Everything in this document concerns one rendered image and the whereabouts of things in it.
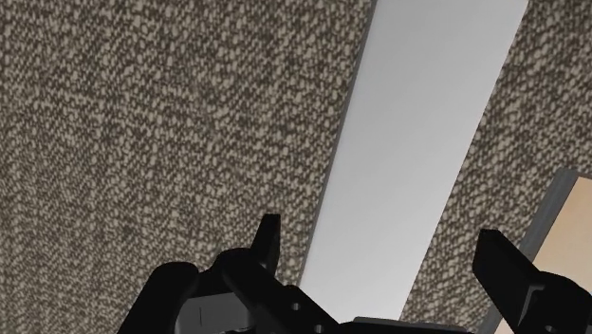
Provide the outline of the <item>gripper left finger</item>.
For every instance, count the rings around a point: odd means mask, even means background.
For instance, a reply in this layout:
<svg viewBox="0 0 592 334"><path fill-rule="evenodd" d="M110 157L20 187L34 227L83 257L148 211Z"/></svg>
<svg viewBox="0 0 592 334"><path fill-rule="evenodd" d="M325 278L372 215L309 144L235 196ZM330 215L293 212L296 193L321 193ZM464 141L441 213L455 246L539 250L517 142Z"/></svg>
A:
<svg viewBox="0 0 592 334"><path fill-rule="evenodd" d="M201 276L233 292L251 314L256 334L342 334L341 325L298 287L274 277L281 216L263 215L248 248L220 252L207 272L189 262L168 262L149 275L117 334L174 334L177 316L199 291Z"/></svg>

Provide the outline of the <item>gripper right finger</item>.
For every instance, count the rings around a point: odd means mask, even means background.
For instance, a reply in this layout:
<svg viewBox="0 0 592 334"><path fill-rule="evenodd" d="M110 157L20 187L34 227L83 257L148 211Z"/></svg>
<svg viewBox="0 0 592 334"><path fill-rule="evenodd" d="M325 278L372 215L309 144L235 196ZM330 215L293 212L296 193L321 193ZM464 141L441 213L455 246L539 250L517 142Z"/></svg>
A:
<svg viewBox="0 0 592 334"><path fill-rule="evenodd" d="M592 334L592 293L537 269L501 232L479 232L472 272L514 334Z"/></svg>

